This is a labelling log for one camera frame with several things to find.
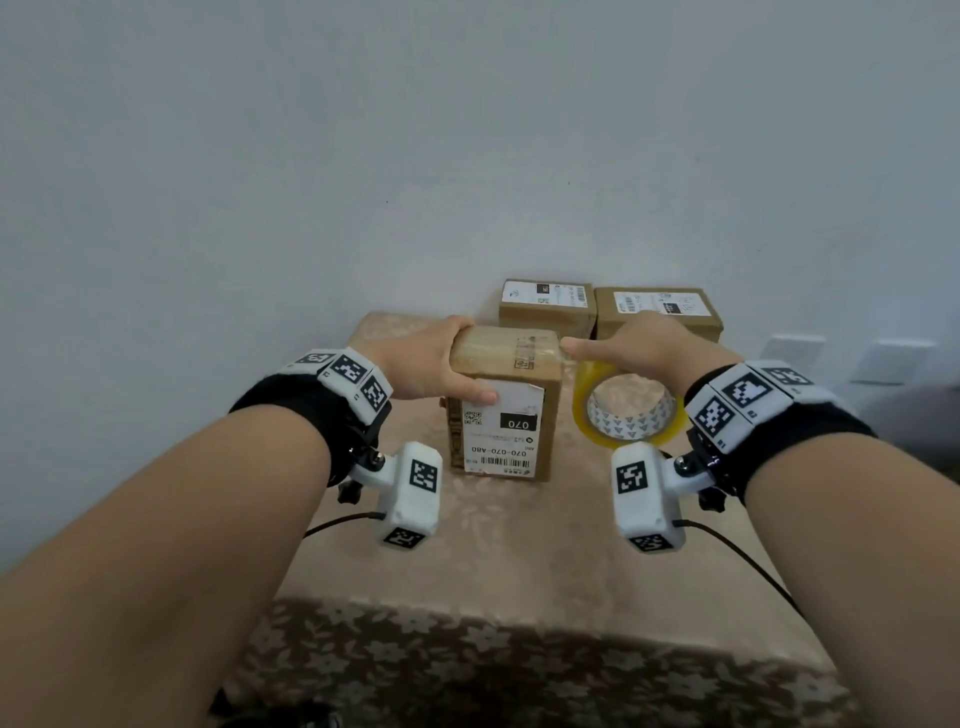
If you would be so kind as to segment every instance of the black wristband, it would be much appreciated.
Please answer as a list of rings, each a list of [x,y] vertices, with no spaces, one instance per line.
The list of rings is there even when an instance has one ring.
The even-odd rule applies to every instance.
[[[731,366],[720,367],[700,377],[687,391],[684,404],[689,405],[704,386]],[[694,449],[705,462],[714,463],[710,470],[717,486],[743,502],[750,479],[765,462],[805,440],[841,432],[876,437],[866,423],[835,404],[793,404],[769,422],[757,425],[729,454],[720,454],[702,437],[698,437],[700,445],[694,445]]]
[[[272,375],[257,382],[230,412],[257,404],[275,404],[285,407],[312,424],[326,440],[330,450],[330,478],[334,485],[347,477],[356,458],[353,453],[363,447],[376,448],[375,434],[365,434],[347,400],[323,387],[312,375]],[[390,411],[387,402],[381,411],[382,422]],[[375,433],[379,426],[370,430]]]

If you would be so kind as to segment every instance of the white shipping label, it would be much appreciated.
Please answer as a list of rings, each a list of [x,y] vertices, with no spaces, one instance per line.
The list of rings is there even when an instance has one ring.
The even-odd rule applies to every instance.
[[[506,303],[541,303],[587,308],[587,289],[569,283],[530,283],[526,280],[508,280],[503,286]]]
[[[620,313],[659,311],[678,316],[709,316],[710,309],[698,293],[637,293],[614,291],[616,310]]]
[[[522,381],[479,379],[495,389],[496,404],[463,403],[464,470],[533,477],[543,412],[543,388]]]

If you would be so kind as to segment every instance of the person's left hand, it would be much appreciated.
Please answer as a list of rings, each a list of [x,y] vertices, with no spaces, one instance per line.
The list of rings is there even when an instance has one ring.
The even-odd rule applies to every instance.
[[[396,339],[362,341],[353,346],[376,364],[398,400],[455,397],[477,404],[496,403],[496,392],[450,369],[450,347],[457,333],[473,326],[469,316],[447,316],[423,331]]]

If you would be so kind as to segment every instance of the cable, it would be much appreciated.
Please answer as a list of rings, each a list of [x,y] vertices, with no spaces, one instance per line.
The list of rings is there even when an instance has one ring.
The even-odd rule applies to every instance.
[[[798,615],[800,615],[801,617],[804,617],[804,613],[800,611],[800,607],[797,606],[797,602],[793,600],[793,597],[790,595],[790,593],[786,591],[780,584],[778,584],[777,581],[774,579],[774,577],[771,576],[769,573],[767,573],[767,571],[760,564],[754,561],[747,554],[746,551],[744,551],[742,548],[740,548],[740,546],[738,546],[733,541],[728,539],[722,533],[718,533],[717,531],[714,531],[708,525],[703,525],[702,523],[697,523],[696,521],[688,521],[687,519],[677,519],[676,521],[673,521],[673,524],[678,527],[699,528],[701,531],[706,531],[708,534],[710,534],[714,538],[719,539],[721,542],[729,546],[731,549],[733,549],[733,551],[736,553],[737,556],[739,556],[741,559],[743,559],[748,564],[750,564],[750,566],[756,569],[757,573],[759,573],[760,576],[766,579],[767,583],[769,583],[770,586],[772,586],[774,589],[778,591],[778,593],[780,593],[780,596],[786,599],[787,604],[793,607],[796,610]]]
[[[383,521],[385,518],[387,518],[386,513],[378,513],[377,511],[368,511],[367,513],[351,513],[349,516],[341,516],[339,519],[334,519],[333,521],[327,521],[326,523],[315,525],[313,528],[303,534],[303,538],[305,539],[307,536],[313,536],[313,534],[315,534],[317,531],[323,531],[325,528],[329,528],[331,525],[337,525],[338,523],[359,521],[360,519],[374,519],[375,521]]]

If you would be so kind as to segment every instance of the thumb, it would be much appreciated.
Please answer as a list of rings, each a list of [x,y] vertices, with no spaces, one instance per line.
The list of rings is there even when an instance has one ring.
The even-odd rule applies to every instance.
[[[567,356],[576,361],[610,361],[609,339],[594,341],[565,336],[560,341],[560,348]]]
[[[476,404],[496,404],[496,390],[485,387],[469,376],[450,372],[446,377],[444,389],[450,397]]]

